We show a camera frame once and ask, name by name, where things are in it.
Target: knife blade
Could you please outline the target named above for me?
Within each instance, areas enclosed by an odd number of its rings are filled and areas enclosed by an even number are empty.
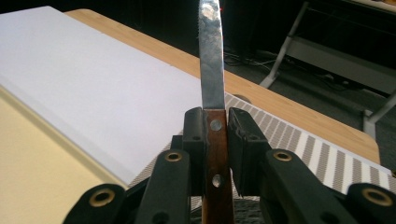
[[[205,129],[203,223],[234,223],[219,0],[200,0],[199,49]]]
[[[224,109],[224,63],[219,1],[201,0],[198,14],[203,108]]]

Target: screw hole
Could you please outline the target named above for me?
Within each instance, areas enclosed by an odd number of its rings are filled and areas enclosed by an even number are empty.
[[[177,152],[170,152],[165,156],[167,161],[180,161],[181,157],[181,154]]]
[[[371,203],[381,206],[392,206],[393,200],[384,192],[378,189],[367,188],[362,191],[365,199]]]
[[[279,161],[291,161],[291,155],[283,151],[274,153],[274,157]]]
[[[90,198],[92,207],[102,207],[114,200],[116,194],[111,189],[99,189]]]

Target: wooden knife handle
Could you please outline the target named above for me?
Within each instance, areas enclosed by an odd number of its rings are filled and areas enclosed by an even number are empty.
[[[204,110],[206,137],[205,188],[202,221],[205,224],[230,224],[233,218],[233,188],[227,148],[225,110]]]

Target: gray floor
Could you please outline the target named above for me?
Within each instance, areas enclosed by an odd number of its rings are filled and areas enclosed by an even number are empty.
[[[225,64],[225,69],[256,84],[269,74],[267,68],[246,64]],[[314,75],[287,63],[269,89],[359,130],[362,130],[362,111],[375,111],[386,102],[385,97],[371,91],[336,84],[326,74]],[[391,170],[396,170],[395,134],[396,108],[393,107],[376,123],[376,142],[380,150],[381,165]]]

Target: metal rivet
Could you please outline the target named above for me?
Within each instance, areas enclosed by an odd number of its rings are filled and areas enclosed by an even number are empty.
[[[283,151],[274,153],[274,157],[279,161],[291,161],[291,155]]]
[[[221,129],[221,121],[219,121],[218,119],[214,119],[210,122],[210,128],[212,129],[212,131],[219,131]]]
[[[363,196],[368,201],[381,205],[381,206],[392,206],[393,200],[384,192],[378,189],[363,189]]]
[[[99,189],[90,198],[92,207],[102,207],[111,203],[116,197],[116,193],[112,189]]]
[[[215,188],[220,188],[224,183],[224,179],[221,175],[214,175],[212,178],[212,184]]]

